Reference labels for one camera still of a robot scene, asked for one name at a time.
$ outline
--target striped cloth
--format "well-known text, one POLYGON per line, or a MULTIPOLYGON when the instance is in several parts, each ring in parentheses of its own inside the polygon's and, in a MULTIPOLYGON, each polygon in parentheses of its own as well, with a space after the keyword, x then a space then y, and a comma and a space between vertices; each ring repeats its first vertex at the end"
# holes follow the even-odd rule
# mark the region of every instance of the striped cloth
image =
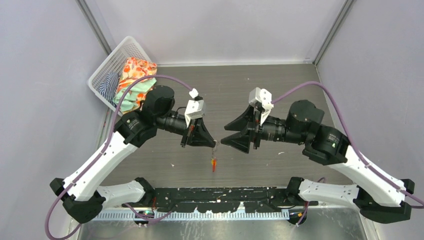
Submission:
POLYGON ((115 108, 117 105, 113 102, 113 98, 118 88, 119 77, 118 73, 111 72, 106 76, 106 81, 98 87, 98 92, 115 108))

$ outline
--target work surface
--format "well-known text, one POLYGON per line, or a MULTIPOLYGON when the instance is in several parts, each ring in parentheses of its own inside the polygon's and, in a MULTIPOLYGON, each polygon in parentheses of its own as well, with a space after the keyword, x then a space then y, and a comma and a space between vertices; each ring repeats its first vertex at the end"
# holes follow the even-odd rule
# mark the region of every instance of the work surface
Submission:
POLYGON ((79 239, 134 240, 366 240, 360 217, 349 208, 311 208, 295 227, 285 220, 162 221, 147 228, 132 221, 91 221, 79 239))
MULTIPOLYGON (((212 137, 220 140, 233 132, 224 126, 248 107, 249 93, 255 87, 265 88, 276 99, 297 85, 319 82, 311 64, 162 67, 158 74, 170 75, 196 88, 206 103, 204 122, 212 137)), ((167 79, 159 84, 175 91, 175 107, 187 105, 187 89, 167 79)), ((325 111, 323 124, 333 126, 323 91, 307 86, 275 104, 271 116, 285 119, 290 105, 307 99, 325 111)), ((105 179, 103 185, 122 184, 137 177, 146 178, 153 187, 240 187, 286 186, 291 177, 328 183, 352 183, 344 175, 319 165, 302 155, 303 146, 261 141, 249 154, 219 145, 216 171, 212 172, 212 149, 180 146, 181 136, 158 130, 157 136, 127 157, 105 179)))

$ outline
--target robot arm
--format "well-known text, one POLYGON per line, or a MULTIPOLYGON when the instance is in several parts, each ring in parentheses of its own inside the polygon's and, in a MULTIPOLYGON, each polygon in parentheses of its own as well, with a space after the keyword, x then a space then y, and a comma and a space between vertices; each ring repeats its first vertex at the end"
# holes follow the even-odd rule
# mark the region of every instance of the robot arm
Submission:
POLYGON ((167 86, 156 86, 147 94, 142 110, 124 114, 115 124, 107 150, 76 184, 72 183, 73 179, 99 155, 106 142, 70 176, 55 178, 50 187, 57 196, 64 186, 74 184, 61 199, 68 214, 82 224, 96 217, 102 209, 124 203, 148 204, 153 198, 154 189, 144 178, 138 177, 129 183, 114 186, 100 184, 122 160, 156 136, 158 129, 181 135, 182 147, 213 148, 216 143, 202 118, 204 101, 197 93, 193 98, 189 100, 185 114, 181 115, 171 110, 175 102, 174 91, 167 86))
MULTIPOLYGON (((237 133, 221 139, 221 143, 249 153, 250 144, 257 149, 261 140, 305 145, 302 154, 310 160, 339 171, 350 178, 354 185, 333 185, 317 183, 300 177, 292 177, 287 189, 295 200, 322 201, 350 207, 379 223, 393 223, 408 220, 411 206, 404 202, 405 195, 375 175, 368 168, 373 166, 401 189, 413 193, 414 182, 410 179, 396 179, 378 168, 369 159, 364 165, 356 155, 348 138, 339 130, 321 124, 324 111, 317 109, 307 100, 294 102, 286 119, 267 114, 262 107, 265 89, 254 89, 249 96, 246 111, 224 128, 237 133)), ((268 92, 266 106, 270 105, 268 92)))

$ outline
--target gray wall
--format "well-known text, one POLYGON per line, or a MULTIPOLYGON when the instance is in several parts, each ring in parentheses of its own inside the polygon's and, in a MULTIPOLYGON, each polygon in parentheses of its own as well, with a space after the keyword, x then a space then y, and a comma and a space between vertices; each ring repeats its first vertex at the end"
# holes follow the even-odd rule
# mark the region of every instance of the gray wall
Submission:
MULTIPOLYGON (((395 177, 414 180, 421 198, 423 11, 422 0, 356 1, 318 66, 361 151, 395 177)), ((378 227, 383 239, 422 239, 423 221, 423 210, 413 210, 409 221, 378 227)))
MULTIPOLYGON (((96 147, 106 107, 86 81, 106 54, 75 1, 2 1, 0 23, 0 239, 46 239, 50 181, 96 147)), ((59 205, 55 236, 67 221, 59 205)))
POLYGON ((87 0, 112 48, 135 37, 158 64, 315 59, 344 0, 87 0))

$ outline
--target laundry basket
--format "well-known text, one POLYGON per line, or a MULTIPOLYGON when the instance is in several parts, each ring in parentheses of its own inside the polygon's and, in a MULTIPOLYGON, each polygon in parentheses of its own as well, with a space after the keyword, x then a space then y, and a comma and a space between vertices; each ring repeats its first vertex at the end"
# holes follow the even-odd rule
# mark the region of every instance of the laundry basket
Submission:
POLYGON ((94 94, 113 111, 116 111, 116 108, 99 93, 99 87, 100 84, 106 80, 106 76, 108 74, 112 72, 121 74, 125 61, 130 57, 136 57, 138 59, 151 62, 140 44, 132 36, 127 36, 109 54, 109 56, 107 56, 87 82, 88 87, 94 92, 94 94))

